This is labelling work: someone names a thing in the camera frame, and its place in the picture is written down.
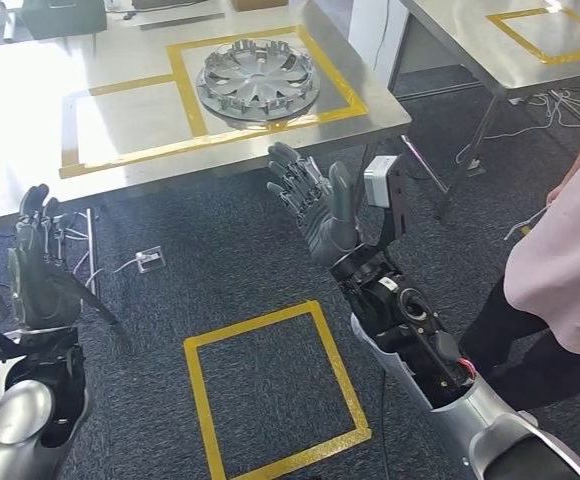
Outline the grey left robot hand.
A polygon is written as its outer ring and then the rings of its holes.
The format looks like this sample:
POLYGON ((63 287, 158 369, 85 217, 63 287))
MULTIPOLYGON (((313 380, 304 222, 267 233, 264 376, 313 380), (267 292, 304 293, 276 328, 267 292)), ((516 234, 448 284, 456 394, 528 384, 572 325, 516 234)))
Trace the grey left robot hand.
POLYGON ((279 177, 267 189, 292 216, 318 265, 331 268, 359 241, 353 184, 341 162, 322 174, 311 156, 302 156, 285 143, 268 148, 268 168, 279 177))

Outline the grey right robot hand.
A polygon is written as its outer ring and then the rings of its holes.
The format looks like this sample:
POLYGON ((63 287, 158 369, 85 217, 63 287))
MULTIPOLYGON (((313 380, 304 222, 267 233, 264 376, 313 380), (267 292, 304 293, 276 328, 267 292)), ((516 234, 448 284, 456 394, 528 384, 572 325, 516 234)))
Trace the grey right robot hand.
POLYGON ((71 326, 82 301, 70 288, 64 258, 64 217, 45 184, 32 186, 22 198, 8 250, 8 272, 15 318, 30 330, 71 326))

